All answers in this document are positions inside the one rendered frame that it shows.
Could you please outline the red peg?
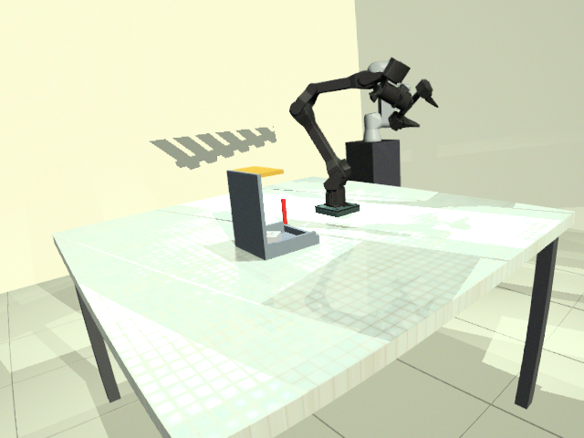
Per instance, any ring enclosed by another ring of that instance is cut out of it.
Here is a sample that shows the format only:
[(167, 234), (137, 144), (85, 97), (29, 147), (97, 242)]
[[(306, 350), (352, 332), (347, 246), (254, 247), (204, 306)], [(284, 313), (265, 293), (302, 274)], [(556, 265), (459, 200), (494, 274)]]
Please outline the red peg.
[(286, 199), (281, 199), (282, 205), (282, 216), (284, 224), (287, 224), (287, 208), (286, 208)]

